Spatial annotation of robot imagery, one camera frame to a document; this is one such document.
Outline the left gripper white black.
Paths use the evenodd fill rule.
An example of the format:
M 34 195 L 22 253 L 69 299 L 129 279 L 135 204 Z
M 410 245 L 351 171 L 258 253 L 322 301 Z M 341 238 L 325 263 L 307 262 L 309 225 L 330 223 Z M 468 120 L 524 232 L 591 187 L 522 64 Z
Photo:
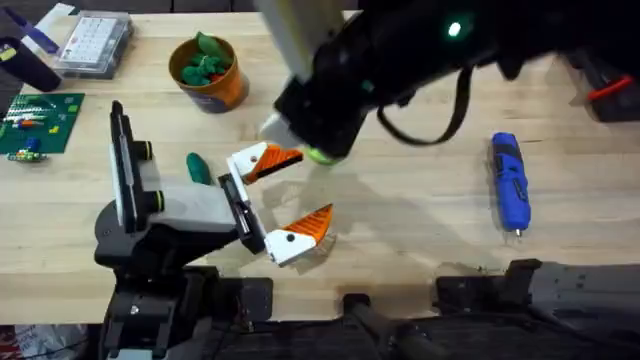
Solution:
M 229 161 L 230 169 L 250 185 L 303 158 L 299 150 L 260 142 L 233 153 Z M 333 205 L 327 204 L 265 236 L 231 173 L 204 184 L 164 178 L 153 160 L 140 170 L 147 219 L 137 231 L 137 240 L 156 253 L 207 255 L 238 241 L 252 254 L 266 249 L 275 264 L 285 266 L 318 247 L 330 228 Z

